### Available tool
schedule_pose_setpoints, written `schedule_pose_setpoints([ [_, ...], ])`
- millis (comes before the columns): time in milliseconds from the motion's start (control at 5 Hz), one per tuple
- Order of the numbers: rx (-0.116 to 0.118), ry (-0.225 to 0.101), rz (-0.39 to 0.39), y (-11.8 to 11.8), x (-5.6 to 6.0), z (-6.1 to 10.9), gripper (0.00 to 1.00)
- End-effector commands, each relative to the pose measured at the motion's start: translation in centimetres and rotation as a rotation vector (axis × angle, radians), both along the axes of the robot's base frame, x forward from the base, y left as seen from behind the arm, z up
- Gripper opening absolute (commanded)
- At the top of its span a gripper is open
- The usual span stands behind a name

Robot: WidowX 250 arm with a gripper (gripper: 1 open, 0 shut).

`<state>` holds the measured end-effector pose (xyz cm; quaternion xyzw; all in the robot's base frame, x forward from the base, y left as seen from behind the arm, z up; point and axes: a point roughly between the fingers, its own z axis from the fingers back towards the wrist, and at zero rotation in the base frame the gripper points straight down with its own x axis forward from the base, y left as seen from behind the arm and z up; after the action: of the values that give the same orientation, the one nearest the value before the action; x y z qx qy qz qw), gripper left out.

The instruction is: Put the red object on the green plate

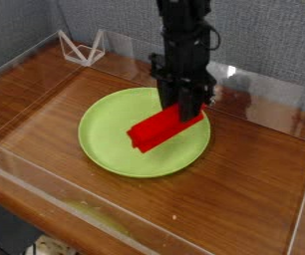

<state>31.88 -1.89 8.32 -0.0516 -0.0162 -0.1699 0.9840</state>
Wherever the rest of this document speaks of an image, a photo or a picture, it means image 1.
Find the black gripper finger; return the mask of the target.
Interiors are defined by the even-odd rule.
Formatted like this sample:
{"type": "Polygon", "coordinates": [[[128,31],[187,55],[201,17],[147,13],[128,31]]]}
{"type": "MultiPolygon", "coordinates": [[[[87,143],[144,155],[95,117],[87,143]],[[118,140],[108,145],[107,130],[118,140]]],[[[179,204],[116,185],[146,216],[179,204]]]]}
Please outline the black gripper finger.
{"type": "Polygon", "coordinates": [[[177,103],[178,88],[174,84],[159,81],[158,82],[158,94],[159,94],[160,106],[164,109],[177,103]]]}
{"type": "Polygon", "coordinates": [[[193,120],[201,111],[203,104],[203,93],[198,89],[182,88],[179,90],[179,117],[183,123],[193,120]]]}

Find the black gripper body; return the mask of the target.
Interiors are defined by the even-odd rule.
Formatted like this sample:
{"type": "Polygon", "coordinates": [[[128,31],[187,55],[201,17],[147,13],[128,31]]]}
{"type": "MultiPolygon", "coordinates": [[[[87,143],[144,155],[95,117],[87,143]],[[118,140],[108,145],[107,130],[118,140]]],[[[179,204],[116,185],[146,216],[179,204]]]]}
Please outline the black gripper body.
{"type": "Polygon", "coordinates": [[[182,88],[198,89],[203,93],[203,103],[209,104],[214,97],[217,79],[207,70],[210,47],[199,39],[182,44],[164,43],[162,54],[151,53],[151,76],[158,82],[174,84],[182,88]]]}

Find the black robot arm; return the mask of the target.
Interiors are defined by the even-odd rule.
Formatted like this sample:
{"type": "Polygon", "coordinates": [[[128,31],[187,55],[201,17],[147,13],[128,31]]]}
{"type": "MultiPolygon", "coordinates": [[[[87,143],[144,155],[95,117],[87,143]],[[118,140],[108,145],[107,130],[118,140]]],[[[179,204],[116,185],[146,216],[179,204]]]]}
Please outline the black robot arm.
{"type": "Polygon", "coordinates": [[[162,17],[163,54],[151,53],[151,75],[163,109],[178,105],[183,123],[211,102],[217,79],[207,70],[210,52],[221,45],[221,36],[205,17],[210,0],[156,0],[162,17]]]}

